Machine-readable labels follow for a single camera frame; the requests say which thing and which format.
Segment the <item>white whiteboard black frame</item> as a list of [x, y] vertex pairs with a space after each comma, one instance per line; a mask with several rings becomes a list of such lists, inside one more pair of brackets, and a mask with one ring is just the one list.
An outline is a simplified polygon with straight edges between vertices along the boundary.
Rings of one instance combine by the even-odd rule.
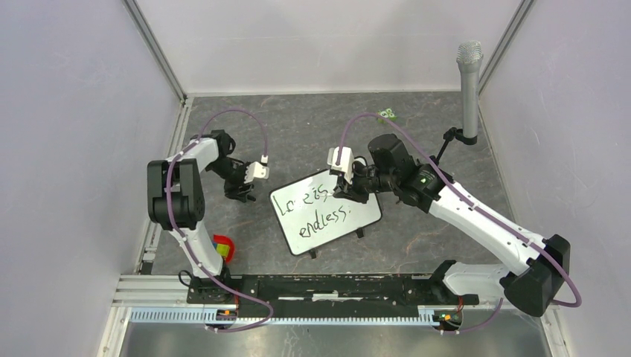
[[320, 170], [269, 193], [290, 254], [306, 254], [382, 218], [376, 195], [365, 204], [333, 197], [336, 177]]

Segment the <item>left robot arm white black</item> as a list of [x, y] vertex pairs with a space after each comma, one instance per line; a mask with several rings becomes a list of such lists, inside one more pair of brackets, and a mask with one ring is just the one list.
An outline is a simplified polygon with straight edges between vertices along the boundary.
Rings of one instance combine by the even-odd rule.
[[223, 130], [192, 139], [188, 151], [147, 165], [147, 208], [152, 222], [176, 238], [197, 277], [211, 277], [205, 293], [225, 303], [234, 293], [233, 282], [223, 277], [225, 259], [215, 248], [203, 222], [205, 197], [201, 174], [211, 171], [224, 180], [224, 195], [243, 203], [256, 200], [253, 182], [246, 181], [251, 165], [230, 154], [235, 140]]

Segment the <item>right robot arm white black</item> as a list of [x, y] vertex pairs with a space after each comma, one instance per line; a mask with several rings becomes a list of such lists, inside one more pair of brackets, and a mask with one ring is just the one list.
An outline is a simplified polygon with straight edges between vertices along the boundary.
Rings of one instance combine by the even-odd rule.
[[458, 295], [504, 298], [521, 312], [541, 317], [569, 276], [571, 245], [559, 234], [545, 238], [488, 207], [467, 192], [434, 160], [413, 158], [394, 134], [368, 144], [373, 163], [360, 163], [351, 148], [328, 152], [333, 195], [362, 204], [373, 193], [393, 193], [403, 204], [418, 208], [456, 227], [499, 259], [497, 264], [443, 262], [429, 284], [438, 303]]

